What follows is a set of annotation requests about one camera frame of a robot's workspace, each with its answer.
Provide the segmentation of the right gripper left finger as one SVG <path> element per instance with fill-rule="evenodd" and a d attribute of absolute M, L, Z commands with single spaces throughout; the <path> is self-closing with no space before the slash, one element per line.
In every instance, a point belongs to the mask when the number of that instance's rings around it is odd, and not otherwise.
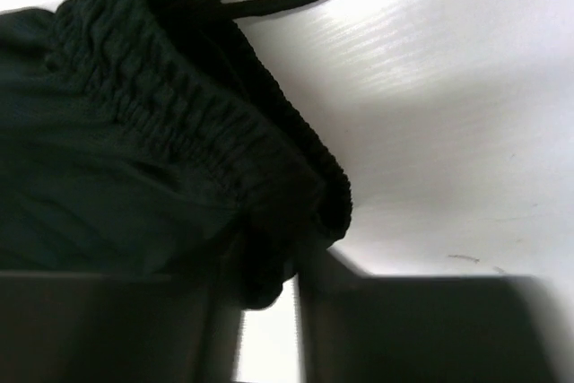
<path fill-rule="evenodd" d="M 4 382 L 228 382 L 241 306 L 217 276 L 1 276 Z"/>

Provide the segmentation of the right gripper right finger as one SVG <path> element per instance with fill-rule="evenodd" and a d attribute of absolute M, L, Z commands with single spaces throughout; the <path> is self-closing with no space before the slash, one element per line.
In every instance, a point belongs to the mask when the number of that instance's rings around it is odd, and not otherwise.
<path fill-rule="evenodd" d="M 556 320 L 529 277 L 375 276 L 329 251 L 299 254 L 309 382 L 559 382 Z"/>

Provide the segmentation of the black shorts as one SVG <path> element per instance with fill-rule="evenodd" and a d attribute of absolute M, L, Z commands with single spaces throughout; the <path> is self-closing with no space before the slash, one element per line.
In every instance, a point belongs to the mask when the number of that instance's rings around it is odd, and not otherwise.
<path fill-rule="evenodd" d="M 245 241 L 270 306 L 351 183 L 237 25 L 321 0 L 65 0 L 1 15 L 1 267 L 148 275 Z"/>

